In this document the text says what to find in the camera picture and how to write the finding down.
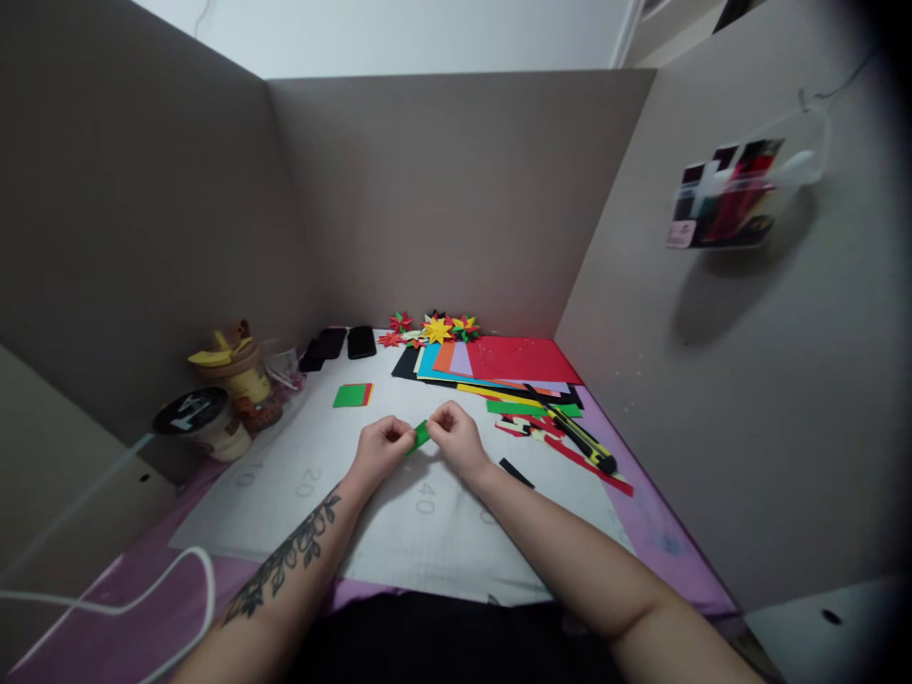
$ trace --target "forearm tattoo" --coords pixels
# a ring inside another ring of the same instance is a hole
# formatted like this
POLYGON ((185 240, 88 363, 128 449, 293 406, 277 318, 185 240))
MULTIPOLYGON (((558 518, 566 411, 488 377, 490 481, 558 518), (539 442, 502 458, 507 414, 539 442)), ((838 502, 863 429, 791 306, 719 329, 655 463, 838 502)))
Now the forearm tattoo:
POLYGON ((272 587, 275 598, 285 583, 285 570, 294 570, 299 559, 303 559, 304 567, 307 567, 313 559, 320 557, 320 544, 316 539, 326 531, 327 524, 335 522, 333 506, 342 501, 335 494, 338 488, 338 484, 332 488, 326 499, 317 505, 273 555, 266 559, 250 581, 241 587, 237 596, 228 604, 222 627, 239 615, 249 618, 263 604, 263 588, 267 583, 272 587))

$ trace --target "red and green paper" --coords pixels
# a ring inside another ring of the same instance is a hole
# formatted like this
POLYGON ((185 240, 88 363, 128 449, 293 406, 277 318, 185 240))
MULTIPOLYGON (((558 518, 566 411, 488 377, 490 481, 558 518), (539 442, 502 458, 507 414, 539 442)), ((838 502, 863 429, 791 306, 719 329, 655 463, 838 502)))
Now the red and green paper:
POLYGON ((332 407, 334 409, 343 409, 346 407, 367 406, 371 402, 372 394, 373 383, 343 385, 335 394, 335 401, 332 402, 332 407))

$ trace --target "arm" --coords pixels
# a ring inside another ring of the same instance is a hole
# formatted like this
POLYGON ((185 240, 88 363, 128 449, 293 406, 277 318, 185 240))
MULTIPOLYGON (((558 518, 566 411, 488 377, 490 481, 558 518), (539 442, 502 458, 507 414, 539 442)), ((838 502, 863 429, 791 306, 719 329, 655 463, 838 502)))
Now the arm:
POLYGON ((409 424, 388 416, 361 430, 342 481, 289 535, 228 604, 173 681, 273 681, 314 621, 364 504, 415 443, 409 424))
POLYGON ((619 544, 494 465, 475 421, 447 402, 427 432, 548 588, 604 638, 630 682, 761 680, 665 582, 619 544))

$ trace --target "red paper star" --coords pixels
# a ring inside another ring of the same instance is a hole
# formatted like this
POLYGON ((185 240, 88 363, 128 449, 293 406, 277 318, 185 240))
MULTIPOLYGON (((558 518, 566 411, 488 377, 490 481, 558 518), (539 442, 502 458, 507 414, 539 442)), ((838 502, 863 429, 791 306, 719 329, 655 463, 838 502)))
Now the red paper star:
POLYGON ((377 342, 383 342, 384 347, 398 347, 399 343, 402 342, 402 337, 398 332, 389 332, 385 335, 381 335, 377 342))
POLYGON ((395 333, 404 333, 411 330, 412 320, 409 318, 409 312, 396 312, 396 315, 389 317, 389 322, 392 323, 392 330, 395 333))

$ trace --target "container lid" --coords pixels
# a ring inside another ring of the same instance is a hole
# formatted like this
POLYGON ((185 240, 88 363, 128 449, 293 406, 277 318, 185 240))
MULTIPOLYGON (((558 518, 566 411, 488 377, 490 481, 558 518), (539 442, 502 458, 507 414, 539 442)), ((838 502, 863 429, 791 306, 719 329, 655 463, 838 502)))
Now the container lid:
POLYGON ((227 408, 228 392, 224 389, 194 389, 160 410, 152 428, 162 435, 186 436, 205 428, 227 408))

